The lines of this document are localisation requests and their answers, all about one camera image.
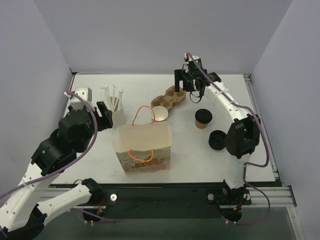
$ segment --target white wall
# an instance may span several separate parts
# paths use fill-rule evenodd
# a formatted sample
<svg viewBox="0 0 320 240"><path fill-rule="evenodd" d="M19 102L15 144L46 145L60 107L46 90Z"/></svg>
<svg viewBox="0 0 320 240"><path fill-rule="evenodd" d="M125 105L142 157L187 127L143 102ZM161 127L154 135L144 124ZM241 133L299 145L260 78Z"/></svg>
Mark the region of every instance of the white wall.
<svg viewBox="0 0 320 240"><path fill-rule="evenodd" d="M56 128L72 75L32 0L0 0L0 193Z"/></svg>
<svg viewBox="0 0 320 240"><path fill-rule="evenodd" d="M292 0L34 0L74 72L252 73Z"/></svg>
<svg viewBox="0 0 320 240"><path fill-rule="evenodd" d="M281 179L307 240L319 239L320 1L294 0L252 74Z"/></svg>

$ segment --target cup lid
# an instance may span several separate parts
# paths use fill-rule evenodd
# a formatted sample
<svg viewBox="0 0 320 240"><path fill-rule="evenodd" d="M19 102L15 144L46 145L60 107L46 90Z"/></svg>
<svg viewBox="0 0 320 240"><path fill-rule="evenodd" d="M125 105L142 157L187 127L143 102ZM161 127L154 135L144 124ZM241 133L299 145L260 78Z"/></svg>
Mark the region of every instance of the cup lid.
<svg viewBox="0 0 320 240"><path fill-rule="evenodd" d="M209 145L214 150L222 150L225 148L226 133L221 130L215 130L210 133Z"/></svg>
<svg viewBox="0 0 320 240"><path fill-rule="evenodd" d="M199 109L195 113L195 120L197 120L201 124L208 124L212 120L212 114L209 110L207 109Z"/></svg>

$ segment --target paper cup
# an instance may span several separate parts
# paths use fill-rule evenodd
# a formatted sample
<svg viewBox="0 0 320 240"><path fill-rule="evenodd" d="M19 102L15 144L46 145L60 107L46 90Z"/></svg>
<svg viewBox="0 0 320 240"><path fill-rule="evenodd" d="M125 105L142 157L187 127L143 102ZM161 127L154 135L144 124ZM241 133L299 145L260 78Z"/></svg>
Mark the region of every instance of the paper cup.
<svg viewBox="0 0 320 240"><path fill-rule="evenodd" d="M152 111L150 112L150 117L152 120L154 120L154 114L156 122L163 122L168 118L169 113L165 107L155 106L154 108L152 108L152 110L154 111L154 113Z"/></svg>

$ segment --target paper bag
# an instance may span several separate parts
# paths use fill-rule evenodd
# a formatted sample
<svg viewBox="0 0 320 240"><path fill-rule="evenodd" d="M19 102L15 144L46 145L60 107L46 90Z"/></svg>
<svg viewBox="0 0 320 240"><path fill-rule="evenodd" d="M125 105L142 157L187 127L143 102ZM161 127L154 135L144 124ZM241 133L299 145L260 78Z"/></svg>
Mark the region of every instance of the paper bag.
<svg viewBox="0 0 320 240"><path fill-rule="evenodd" d="M113 140L126 174L169 170L171 144L172 132L167 121L118 126Z"/></svg>

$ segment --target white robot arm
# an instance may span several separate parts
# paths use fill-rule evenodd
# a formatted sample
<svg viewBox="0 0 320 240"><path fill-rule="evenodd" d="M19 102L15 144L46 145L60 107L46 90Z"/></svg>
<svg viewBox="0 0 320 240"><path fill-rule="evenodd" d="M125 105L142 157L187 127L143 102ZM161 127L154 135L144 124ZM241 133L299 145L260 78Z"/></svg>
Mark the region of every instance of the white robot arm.
<svg viewBox="0 0 320 240"><path fill-rule="evenodd" d="M59 121L59 128L40 143L19 186L0 208L0 240L32 240L57 216L80 204L97 205L104 198L102 188L89 178L70 191L39 202L59 172L80 159L77 153L89 150L97 132L112 127L111 111L97 102L102 114L99 116L91 104L91 89L82 87L68 94L73 95L70 112Z"/></svg>
<svg viewBox="0 0 320 240"><path fill-rule="evenodd" d="M259 144L260 133L255 123L255 119L243 108L235 106L237 103L228 93L220 77L215 73L207 73L203 69L201 58L189 54L184 55L187 69L177 69L174 71L175 91L179 91L180 81L183 82L183 90L190 92L199 91L199 98L205 96L209 99L224 117L230 119L231 126L225 138L225 147L230 153L229 166L224 182L229 192L245 192L245 163L249 162L251 154ZM203 72L210 78L211 82L204 77L199 71L200 67Z"/></svg>

